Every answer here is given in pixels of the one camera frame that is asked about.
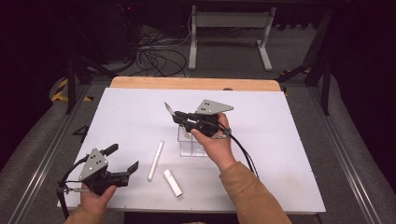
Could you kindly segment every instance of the transparent cube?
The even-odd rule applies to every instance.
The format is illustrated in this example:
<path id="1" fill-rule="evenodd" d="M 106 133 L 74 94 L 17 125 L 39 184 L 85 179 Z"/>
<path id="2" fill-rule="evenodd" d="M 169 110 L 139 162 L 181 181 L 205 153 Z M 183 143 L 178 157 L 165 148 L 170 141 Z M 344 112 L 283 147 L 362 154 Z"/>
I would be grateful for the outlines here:
<path id="1" fill-rule="evenodd" d="M 182 157 L 207 156 L 204 146 L 202 146 L 191 133 L 185 132 L 183 127 L 178 127 L 177 141 L 180 144 L 180 156 Z"/>

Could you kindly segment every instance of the human hand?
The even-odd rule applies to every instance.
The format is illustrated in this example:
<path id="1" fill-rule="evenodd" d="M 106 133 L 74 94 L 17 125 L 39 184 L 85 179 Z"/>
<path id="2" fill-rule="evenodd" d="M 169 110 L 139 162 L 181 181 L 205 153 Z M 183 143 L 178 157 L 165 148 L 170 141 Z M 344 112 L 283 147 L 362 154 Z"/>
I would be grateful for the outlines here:
<path id="1" fill-rule="evenodd" d="M 223 113 L 219 113 L 219 123 L 227 129 L 230 128 L 227 117 Z M 229 136 L 213 139 L 205 136 L 196 129 L 192 129 L 191 133 L 204 146 L 207 155 L 219 167 L 221 172 L 236 162 L 231 151 L 231 138 Z M 216 133 L 216 135 L 221 134 L 223 134 L 221 130 Z"/>
<path id="2" fill-rule="evenodd" d="M 88 187 L 82 184 L 82 188 L 87 189 Z M 110 186 L 102 196 L 95 194 L 93 191 L 81 192 L 81 206 L 96 215 L 103 216 L 106 211 L 107 203 L 110 201 L 111 197 L 113 197 L 116 189 L 116 186 Z"/>

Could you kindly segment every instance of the sleeve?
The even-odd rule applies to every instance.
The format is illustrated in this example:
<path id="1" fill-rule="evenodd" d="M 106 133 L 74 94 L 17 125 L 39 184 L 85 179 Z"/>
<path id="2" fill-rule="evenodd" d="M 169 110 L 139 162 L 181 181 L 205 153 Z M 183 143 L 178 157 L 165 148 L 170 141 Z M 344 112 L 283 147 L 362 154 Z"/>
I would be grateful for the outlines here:
<path id="1" fill-rule="evenodd" d="M 102 223 L 102 219 L 103 217 L 100 217 L 79 205 L 78 209 L 74 210 L 73 213 L 70 214 L 64 224 L 100 224 Z"/>
<path id="2" fill-rule="evenodd" d="M 242 162 L 220 174 L 240 224 L 291 224 L 279 202 Z"/>

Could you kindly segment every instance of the white table surface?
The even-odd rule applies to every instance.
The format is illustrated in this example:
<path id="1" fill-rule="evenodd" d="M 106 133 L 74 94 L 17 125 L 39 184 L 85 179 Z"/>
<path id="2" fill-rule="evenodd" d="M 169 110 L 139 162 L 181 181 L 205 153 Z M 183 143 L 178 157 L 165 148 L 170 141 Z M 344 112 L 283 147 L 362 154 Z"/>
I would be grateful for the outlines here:
<path id="1" fill-rule="evenodd" d="M 253 159 L 262 183 L 289 214 L 325 212 L 284 93 L 281 91 L 186 91 L 107 88 L 76 161 L 94 147 L 119 144 L 106 157 L 108 171 L 125 172 L 139 161 L 129 186 L 118 188 L 109 209 L 150 212 L 229 213 L 234 207 L 219 180 L 219 170 L 208 157 L 180 157 L 177 125 L 164 103 L 176 111 L 194 112 L 204 100 L 234 106 L 225 112 L 233 135 Z M 149 169 L 160 141 L 164 141 L 153 180 Z M 233 154 L 245 157 L 233 142 Z M 77 180 L 81 164 L 70 176 Z M 163 177 L 170 169 L 183 195 L 176 197 Z M 69 187 L 80 187 L 69 184 Z M 77 207 L 79 194 L 65 195 L 69 208 Z"/>

